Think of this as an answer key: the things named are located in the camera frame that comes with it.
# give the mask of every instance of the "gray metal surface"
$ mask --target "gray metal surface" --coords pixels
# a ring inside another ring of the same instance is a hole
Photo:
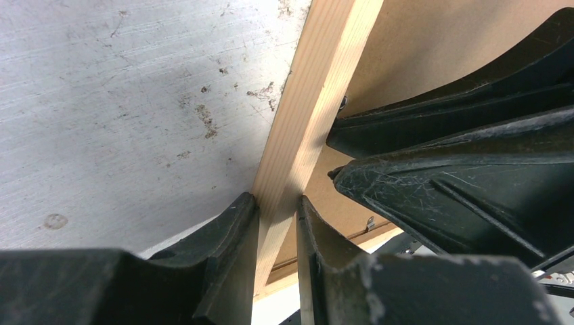
[[[0,248],[141,253],[219,214],[309,4],[0,0]]]

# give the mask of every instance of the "stain on metal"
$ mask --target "stain on metal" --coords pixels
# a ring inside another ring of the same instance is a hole
[[[44,219],[44,227],[50,230],[62,229],[67,223],[68,218],[58,213],[52,213]]]

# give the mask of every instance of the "small screw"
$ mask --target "small screw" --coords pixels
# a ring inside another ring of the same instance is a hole
[[[374,226],[375,226],[375,217],[371,216],[367,220],[367,232],[370,231],[371,229],[373,229]]]
[[[339,106],[339,112],[341,110],[343,110],[343,108],[345,108],[345,106],[347,105],[347,102],[349,101],[349,99],[345,96],[343,97],[343,100],[341,101],[341,105]]]

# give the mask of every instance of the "wooden stick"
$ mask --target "wooden stick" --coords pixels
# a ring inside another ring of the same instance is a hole
[[[252,193],[261,208],[255,293],[266,281],[382,0],[313,0]]]

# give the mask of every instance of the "wooden slat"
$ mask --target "wooden slat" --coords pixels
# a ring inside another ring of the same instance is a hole
[[[382,0],[314,0],[252,192],[261,208],[255,293],[263,288]]]

